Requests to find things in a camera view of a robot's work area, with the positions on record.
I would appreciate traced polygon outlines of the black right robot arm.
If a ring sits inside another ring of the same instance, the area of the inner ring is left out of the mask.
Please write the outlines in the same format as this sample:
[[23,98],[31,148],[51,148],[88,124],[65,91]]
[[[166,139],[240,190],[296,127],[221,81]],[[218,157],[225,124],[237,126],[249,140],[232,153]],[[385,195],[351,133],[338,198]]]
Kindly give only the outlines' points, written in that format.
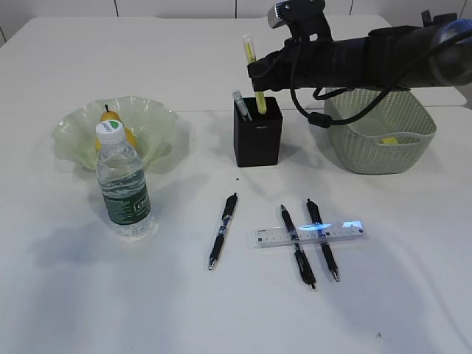
[[385,27],[368,36],[342,41],[311,41],[298,49],[287,43],[248,66],[254,88],[281,91],[304,88],[381,90],[406,70],[394,89],[463,86],[471,82],[471,39],[432,50],[471,31],[471,20],[426,27]]

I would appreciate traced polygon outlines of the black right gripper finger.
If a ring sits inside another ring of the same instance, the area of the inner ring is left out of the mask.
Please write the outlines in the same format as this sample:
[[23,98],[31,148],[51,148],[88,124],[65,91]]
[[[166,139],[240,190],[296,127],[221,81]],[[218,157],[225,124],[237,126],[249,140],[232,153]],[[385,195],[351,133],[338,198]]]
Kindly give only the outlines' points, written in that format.
[[280,64],[284,53],[276,51],[269,53],[264,58],[256,60],[247,66],[247,72],[250,79],[260,79],[274,71]]
[[284,89],[284,74],[280,74],[279,72],[268,73],[265,75],[252,73],[251,83],[256,92],[282,91]]

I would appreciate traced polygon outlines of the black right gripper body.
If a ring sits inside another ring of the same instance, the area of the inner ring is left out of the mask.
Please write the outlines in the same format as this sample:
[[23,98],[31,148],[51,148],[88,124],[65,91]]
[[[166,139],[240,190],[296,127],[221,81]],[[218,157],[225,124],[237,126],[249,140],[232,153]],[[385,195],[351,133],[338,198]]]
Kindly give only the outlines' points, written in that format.
[[294,75],[295,87],[369,86],[365,45],[364,38],[310,42],[300,52]]

